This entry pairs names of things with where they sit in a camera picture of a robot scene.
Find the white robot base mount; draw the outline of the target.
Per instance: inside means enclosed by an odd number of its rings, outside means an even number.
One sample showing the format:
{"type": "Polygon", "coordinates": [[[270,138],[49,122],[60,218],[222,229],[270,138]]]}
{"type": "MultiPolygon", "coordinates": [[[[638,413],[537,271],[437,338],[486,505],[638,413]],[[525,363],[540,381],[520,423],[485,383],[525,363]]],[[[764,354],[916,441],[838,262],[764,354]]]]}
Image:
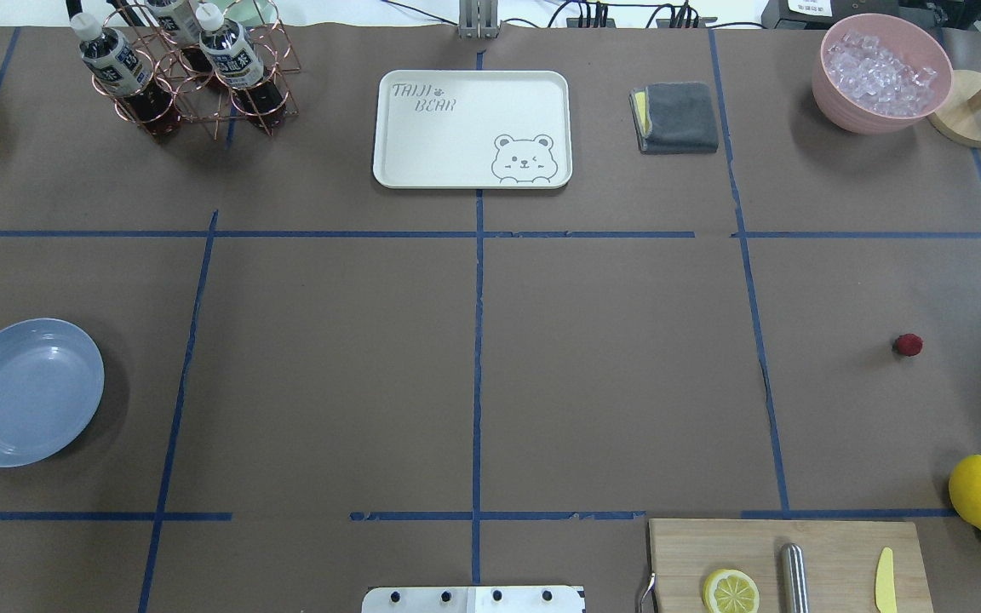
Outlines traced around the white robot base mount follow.
{"type": "Polygon", "coordinates": [[[362,612],[585,612],[584,589],[568,585],[378,587],[362,612]]]}

